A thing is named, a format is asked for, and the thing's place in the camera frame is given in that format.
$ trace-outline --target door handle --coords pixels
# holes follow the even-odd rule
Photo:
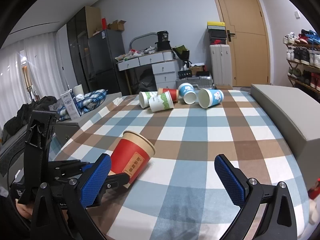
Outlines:
[[[228,41],[231,42],[231,36],[235,36],[235,33],[230,33],[230,30],[227,30]]]

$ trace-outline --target black cable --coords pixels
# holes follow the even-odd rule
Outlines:
[[[18,215],[18,217],[20,218],[20,220],[22,221],[22,223],[23,223],[23,224],[26,226],[26,228],[30,231],[30,227],[29,227],[29,226],[27,225],[27,223],[24,221],[23,217],[22,217],[22,216],[20,215],[20,213],[18,212],[16,205],[13,203],[12,198],[11,198],[11,195],[10,195],[10,190],[9,190],[9,170],[10,170],[10,164],[11,164],[13,158],[14,158],[18,153],[20,153],[20,152],[23,151],[23,150],[24,150],[24,148],[22,148],[21,150],[19,150],[18,152],[16,152],[16,153],[11,157],[11,159],[10,159],[10,161],[9,161],[8,171],[7,171],[7,189],[8,189],[8,193],[9,193],[9,194],[8,194],[8,197],[9,197],[9,199],[10,199],[10,203],[11,203],[13,209],[15,210],[16,214]]]

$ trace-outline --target wooden door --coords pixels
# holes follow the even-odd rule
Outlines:
[[[220,20],[231,35],[233,86],[269,83],[269,43],[258,0],[216,0]]]

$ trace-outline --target paper cup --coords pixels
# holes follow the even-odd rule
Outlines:
[[[149,100],[152,97],[155,97],[158,95],[158,92],[140,92],[139,93],[139,102],[140,106],[145,109],[149,106]]]
[[[168,91],[151,98],[149,100],[149,104],[152,112],[158,112],[161,110],[173,108],[173,102]]]
[[[84,92],[83,92],[83,88],[82,88],[82,85],[79,85],[79,86],[76,86],[72,89],[72,92],[75,94],[75,97],[77,95],[84,95]]]
[[[156,149],[153,144],[142,135],[124,131],[121,140],[111,154],[112,164],[109,175],[127,173],[130,180],[124,186],[128,188],[155,153]]]
[[[169,92],[171,99],[173,102],[178,102],[178,98],[179,98],[179,90],[177,89],[169,89],[169,88],[159,88],[158,89],[158,94],[163,94],[165,92]]]
[[[199,94],[199,105],[206,109],[210,106],[215,106],[223,101],[223,93],[221,90],[214,89],[200,89]]]
[[[179,95],[183,98],[186,104],[191,105],[193,104],[196,99],[197,95],[194,92],[193,86],[189,83],[183,83],[178,88]]]

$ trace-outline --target white suitcase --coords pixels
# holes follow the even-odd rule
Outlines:
[[[232,86],[232,65],[229,45],[210,45],[212,78],[218,86]]]

